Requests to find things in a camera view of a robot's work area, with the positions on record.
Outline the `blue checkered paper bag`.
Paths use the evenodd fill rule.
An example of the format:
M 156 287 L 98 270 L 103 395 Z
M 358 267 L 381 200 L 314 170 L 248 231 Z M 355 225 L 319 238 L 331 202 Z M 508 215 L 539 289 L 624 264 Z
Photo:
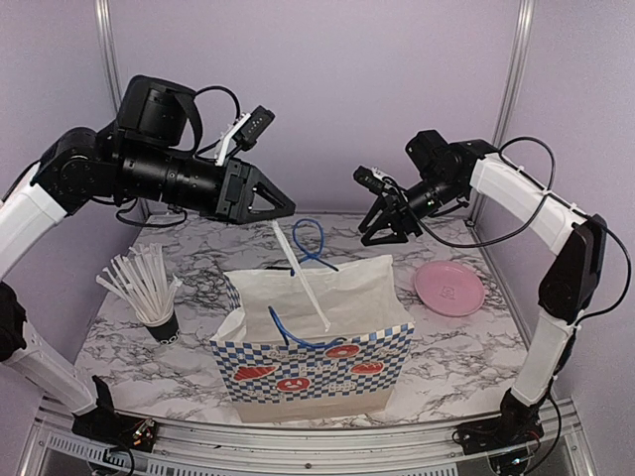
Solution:
M 210 339 L 245 423 L 348 417 L 385 409 L 408 356 L 413 318 L 389 255 L 334 265 L 322 246 L 289 242 L 330 320 L 325 331 L 289 269 L 227 272 L 232 311 Z

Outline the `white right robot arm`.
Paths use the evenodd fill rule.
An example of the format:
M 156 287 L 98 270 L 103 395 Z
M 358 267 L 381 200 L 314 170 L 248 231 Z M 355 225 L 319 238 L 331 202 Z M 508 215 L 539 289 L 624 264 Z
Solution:
M 515 405 L 497 416 L 491 434 L 511 444 L 530 427 L 523 408 L 540 403 L 564 366 L 577 328 L 599 284 L 606 230 L 553 193 L 503 152 L 484 140 L 447 142 L 436 130 L 419 132 L 405 147 L 420 179 L 405 188 L 377 168 L 360 166 L 354 180 L 376 197 L 359 230 L 365 246 L 405 243 L 427 232 L 425 218 L 476 192 L 520 220 L 554 260 L 538 289 L 539 317 L 524 364 L 504 402 Z

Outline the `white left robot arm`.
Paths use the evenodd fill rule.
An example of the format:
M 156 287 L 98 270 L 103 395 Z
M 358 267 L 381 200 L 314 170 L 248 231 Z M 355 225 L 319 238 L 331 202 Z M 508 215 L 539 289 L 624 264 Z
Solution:
M 137 75 L 110 124 L 60 136 L 1 201 L 2 272 L 97 197 L 115 205 L 144 198 L 235 225 L 292 215 L 294 202 L 240 159 L 271 125 L 273 112 L 257 107 L 238 113 L 208 158 L 199 143 L 203 127 L 196 97 L 189 87 Z M 189 150 L 180 146 L 185 129 L 196 140 Z

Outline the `single white straw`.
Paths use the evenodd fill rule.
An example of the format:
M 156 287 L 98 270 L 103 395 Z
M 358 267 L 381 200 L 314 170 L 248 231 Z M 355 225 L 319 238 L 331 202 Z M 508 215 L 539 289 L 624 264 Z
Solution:
M 330 330 L 330 326 L 331 326 L 331 322 L 330 320 L 325 316 L 324 312 L 322 311 L 319 303 L 318 303 L 318 299 L 313 291 L 313 289 L 310 286 L 309 281 L 307 280 L 301 265 L 298 261 L 298 259 L 296 258 L 292 247 L 289 243 L 289 241 L 287 240 L 282 228 L 280 227 L 279 223 L 277 220 L 271 220 L 270 221 L 271 227 L 273 229 L 274 235 L 276 236 L 278 243 L 283 251 L 283 253 L 285 254 L 287 261 L 289 262 L 289 264 L 292 267 L 292 270 L 295 272 L 295 275 L 300 279 L 300 282 L 302 284 L 302 287 L 307 295 L 307 297 L 309 298 L 310 302 L 312 303 L 317 315 L 319 316 L 324 330 L 325 331 L 329 331 Z

